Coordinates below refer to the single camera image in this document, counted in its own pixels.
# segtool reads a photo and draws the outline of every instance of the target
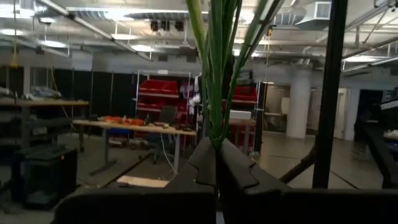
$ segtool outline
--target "desk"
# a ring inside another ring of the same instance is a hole
[[[105,143],[104,147],[104,166],[100,167],[99,169],[94,170],[90,175],[96,175],[109,167],[113,166],[116,163],[116,160],[109,160],[109,134],[108,131],[111,128],[118,128],[118,129],[127,129],[131,131],[142,131],[148,133],[159,133],[159,134],[174,134],[176,135],[175,138],[175,149],[174,149],[174,169],[178,170],[178,160],[180,158],[180,136],[187,135],[187,136],[196,136],[196,131],[182,131],[176,130],[173,127],[163,128],[159,126],[132,126],[132,125],[125,125],[125,124],[114,124],[114,123],[107,123],[104,121],[88,121],[88,120],[75,120],[73,124],[79,124],[80,126],[95,126],[100,127],[103,129],[103,141]],[[83,147],[83,129],[79,129],[79,145]]]
[[[249,151],[250,127],[256,127],[256,121],[253,119],[229,119],[229,125],[238,126],[238,131],[235,132],[235,146],[238,145],[239,126],[244,126],[243,153],[247,155]]]
[[[55,118],[42,119],[37,121],[30,121],[30,109],[41,106],[81,106],[81,117],[85,117],[85,107],[88,105],[87,101],[73,101],[73,100],[20,100],[12,98],[0,98],[0,106],[10,106],[13,108],[21,108],[21,149],[27,149],[30,146],[31,136],[30,130],[33,128],[44,128],[62,126],[71,123],[73,118]]]

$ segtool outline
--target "doorway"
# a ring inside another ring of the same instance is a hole
[[[339,88],[339,90],[338,90],[336,119],[335,119],[335,132],[334,132],[334,137],[338,138],[338,139],[344,139],[348,91],[349,90],[346,88]]]

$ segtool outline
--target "ceiling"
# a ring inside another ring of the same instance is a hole
[[[386,1],[388,0],[378,0],[377,2],[382,4]],[[14,20],[13,2],[0,0],[0,33],[2,33],[0,38],[4,39],[2,46],[10,43],[10,40],[13,39],[14,29],[17,29],[19,40],[39,45],[44,44],[44,40],[46,40],[46,44],[52,44],[46,47],[50,49],[55,47],[54,49],[59,52],[67,53],[69,52],[68,48],[95,54],[100,52],[117,53],[124,50],[111,41],[104,40],[100,35],[59,16],[55,11],[45,10],[40,6],[39,0],[36,3],[34,17],[18,13],[18,18]],[[131,45],[135,50],[168,54],[185,54],[194,51],[195,43],[187,21],[185,0],[53,0],[53,2],[108,34],[118,34],[118,36],[114,36],[115,39],[123,37],[120,41]],[[206,1],[201,0],[201,2],[203,3],[202,11],[207,11]],[[322,62],[325,56],[328,21],[313,20],[314,10],[311,9],[311,6],[314,6],[315,2],[330,1],[285,0],[273,20],[277,26],[272,35],[261,41],[255,52],[256,55],[253,56],[270,56],[275,60],[288,63],[303,62],[303,60],[299,60],[301,58],[311,59],[310,62]],[[373,0],[349,0],[347,26],[367,12],[375,10],[373,3]],[[257,0],[243,1],[243,12],[239,18],[241,23],[236,34],[235,49],[239,49],[256,4]],[[370,49],[377,43],[398,37],[398,12],[387,9],[386,7],[380,13],[367,17],[358,24],[358,32],[356,26],[346,31],[343,54],[363,48]],[[308,17],[312,17],[312,19],[309,22],[303,22]],[[207,15],[203,14],[203,18],[206,20]],[[51,20],[52,22],[44,24],[39,20]],[[151,20],[170,20],[170,31],[153,32],[150,28]],[[174,27],[175,21],[184,21],[186,28],[188,27],[185,29],[186,32],[177,31]],[[369,62],[393,57],[397,53],[398,45],[392,43],[390,47],[385,45],[377,50],[364,52],[363,55],[368,55],[368,57],[355,56],[348,58],[347,61]]]

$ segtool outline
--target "table leg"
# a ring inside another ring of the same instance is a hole
[[[243,153],[245,155],[247,155],[249,152],[249,134],[250,134],[250,127],[246,125],[244,127],[244,149],[243,149]]]
[[[84,152],[85,151],[85,146],[84,146],[85,137],[83,135],[83,130],[84,130],[84,126],[83,125],[79,125],[79,151],[80,152]]]
[[[99,174],[102,171],[105,171],[115,165],[116,159],[109,160],[109,133],[107,129],[103,129],[102,132],[103,135],[103,140],[104,140],[104,165],[100,167],[99,169],[94,170],[93,172],[90,173],[90,175],[96,175]]]
[[[26,150],[30,147],[30,108],[22,107],[21,111],[21,149]]]
[[[235,146],[237,147],[239,144],[239,125],[236,125],[235,127]]]
[[[174,175],[177,175],[178,171],[178,160],[180,159],[180,135],[178,134],[175,138],[175,149],[174,149]]]

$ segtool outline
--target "black metal frame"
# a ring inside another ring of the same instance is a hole
[[[328,188],[348,0],[331,4],[313,188]]]
[[[253,151],[258,153],[261,152],[261,145],[262,145],[262,130],[264,125],[264,108],[267,99],[267,89],[268,89],[267,83],[260,83],[259,94],[258,94],[259,98],[257,104],[257,116],[256,116],[256,132],[254,133],[254,148],[253,148]]]

